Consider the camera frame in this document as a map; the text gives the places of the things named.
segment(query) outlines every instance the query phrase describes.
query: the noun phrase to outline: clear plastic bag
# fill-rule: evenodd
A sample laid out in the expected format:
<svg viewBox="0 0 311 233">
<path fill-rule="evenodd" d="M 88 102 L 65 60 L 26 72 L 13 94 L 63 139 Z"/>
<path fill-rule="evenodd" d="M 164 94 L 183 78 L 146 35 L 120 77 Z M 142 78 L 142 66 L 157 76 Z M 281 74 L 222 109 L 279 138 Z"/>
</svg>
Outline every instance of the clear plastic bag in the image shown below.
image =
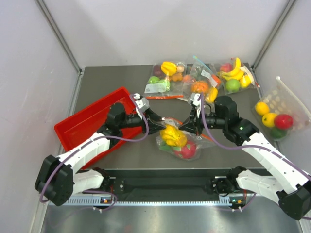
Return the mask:
<svg viewBox="0 0 311 233">
<path fill-rule="evenodd" d="M 231 59 L 230 62 L 213 66 L 222 80 L 226 95 L 258 86 L 250 70 L 238 57 Z"/>
<path fill-rule="evenodd" d="M 175 119 L 167 118 L 163 121 L 163 124 L 167 128 L 160 131 L 160 136 L 156 137 L 156 143 L 160 150 L 166 151 L 179 159 L 186 161 L 198 159 L 202 148 L 215 145 L 206 135 L 197 136 L 178 130 L 181 122 Z"/>
<path fill-rule="evenodd" d="M 194 64 L 189 75 L 185 75 L 183 83 L 183 95 L 188 99 L 192 93 L 203 93 L 207 103 L 213 104 L 218 90 L 221 86 L 221 80 L 216 75 L 216 70 L 211 65 L 205 65 L 196 56 Z"/>
<path fill-rule="evenodd" d="M 274 141 L 281 141 L 290 133 L 299 133 L 311 126 L 311 113 L 280 77 L 252 112 Z"/>
<path fill-rule="evenodd" d="M 163 62 L 152 68 L 144 96 L 147 99 L 173 99 L 183 97 L 182 80 L 186 73 L 184 62 Z"/>
</svg>

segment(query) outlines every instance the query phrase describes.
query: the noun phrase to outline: white wall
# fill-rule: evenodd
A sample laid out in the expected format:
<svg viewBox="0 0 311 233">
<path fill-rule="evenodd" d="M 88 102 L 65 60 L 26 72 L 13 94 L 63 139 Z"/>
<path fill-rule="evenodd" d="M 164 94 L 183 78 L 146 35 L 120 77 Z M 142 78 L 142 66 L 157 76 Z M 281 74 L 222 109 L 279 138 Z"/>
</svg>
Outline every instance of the white wall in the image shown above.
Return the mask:
<svg viewBox="0 0 311 233">
<path fill-rule="evenodd" d="M 0 232 L 28 232 L 43 159 L 77 80 L 34 0 L 0 1 Z"/>
<path fill-rule="evenodd" d="M 256 70 L 264 92 L 275 77 L 281 80 L 311 110 L 311 1 L 297 1 L 280 32 Z M 311 173 L 311 130 L 293 134 L 280 143 L 282 151 Z"/>
<path fill-rule="evenodd" d="M 81 67 L 254 62 L 287 0 L 45 0 Z"/>
</svg>

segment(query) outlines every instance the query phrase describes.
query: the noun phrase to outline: robotic arm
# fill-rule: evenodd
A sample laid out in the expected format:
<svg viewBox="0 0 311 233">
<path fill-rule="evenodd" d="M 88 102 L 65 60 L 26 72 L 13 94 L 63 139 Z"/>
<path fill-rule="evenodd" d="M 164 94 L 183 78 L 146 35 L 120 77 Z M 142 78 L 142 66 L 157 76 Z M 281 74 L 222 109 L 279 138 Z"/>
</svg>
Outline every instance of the robotic arm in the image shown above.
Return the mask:
<svg viewBox="0 0 311 233">
<path fill-rule="evenodd" d="M 165 128 L 158 123 L 163 118 L 149 108 L 146 98 L 135 94 L 134 99 L 147 120 L 148 134 Z M 311 209 L 309 179 L 293 168 L 290 161 L 267 141 L 255 125 L 239 117 L 236 103 L 230 97 L 216 98 L 215 112 L 204 114 L 204 118 L 200 114 L 202 106 L 199 94 L 192 94 L 189 104 L 192 105 L 190 116 L 179 129 L 197 135 L 202 134 L 204 125 L 210 129 L 221 129 L 229 141 L 242 146 L 242 150 L 259 161 L 273 176 L 273 178 L 262 177 L 246 168 L 236 167 L 226 176 L 228 193 L 247 189 L 261 194 L 280 205 L 288 216 L 297 220 Z M 57 157 L 50 155 L 45 158 L 35 182 L 35 189 L 42 192 L 57 206 L 65 203 L 73 194 L 100 187 L 108 189 L 111 185 L 109 176 L 103 170 L 93 169 L 84 172 L 80 169 L 119 141 L 115 138 L 106 138 L 106 136 L 122 137 L 121 129 L 133 127 L 142 127 L 143 132 L 146 132 L 145 123 L 138 109 L 136 114 L 127 115 L 121 103 L 114 103 L 103 126 L 88 140 L 65 154 Z M 55 168 L 63 161 L 65 161 L 64 164 L 53 174 Z"/>
</svg>

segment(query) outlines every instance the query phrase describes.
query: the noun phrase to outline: lemon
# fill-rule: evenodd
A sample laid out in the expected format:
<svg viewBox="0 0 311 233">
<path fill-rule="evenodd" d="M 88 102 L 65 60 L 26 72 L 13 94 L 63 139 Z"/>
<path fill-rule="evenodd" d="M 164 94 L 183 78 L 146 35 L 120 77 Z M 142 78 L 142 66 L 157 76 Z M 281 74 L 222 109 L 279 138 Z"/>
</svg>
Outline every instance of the lemon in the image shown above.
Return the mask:
<svg viewBox="0 0 311 233">
<path fill-rule="evenodd" d="M 270 112 L 269 106 L 265 102 L 258 102 L 258 103 L 256 103 L 255 110 L 261 116 L 263 116 L 266 113 Z"/>
<path fill-rule="evenodd" d="M 266 113 L 262 117 L 262 123 L 264 126 L 268 128 L 273 128 L 274 127 L 274 119 L 276 118 L 277 114 L 276 113 Z"/>
</svg>

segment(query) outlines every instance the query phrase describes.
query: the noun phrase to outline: red plastic tray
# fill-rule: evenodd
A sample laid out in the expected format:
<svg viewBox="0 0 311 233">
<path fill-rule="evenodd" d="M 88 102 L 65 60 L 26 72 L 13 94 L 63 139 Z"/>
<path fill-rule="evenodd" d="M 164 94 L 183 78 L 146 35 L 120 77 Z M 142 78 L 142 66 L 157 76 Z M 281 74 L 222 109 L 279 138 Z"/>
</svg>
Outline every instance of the red plastic tray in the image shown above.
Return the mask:
<svg viewBox="0 0 311 233">
<path fill-rule="evenodd" d="M 55 125 L 54 129 L 65 151 L 75 148 L 90 138 L 106 121 L 109 107 L 113 103 L 122 103 L 127 114 L 131 113 L 135 109 L 135 106 L 129 95 L 125 87 L 121 87 Z M 123 137 L 133 138 L 141 133 L 141 127 L 122 129 L 122 132 Z M 99 154 L 89 161 L 83 169 L 88 168 L 124 143 L 125 141 L 120 140 L 113 148 Z"/>
</svg>

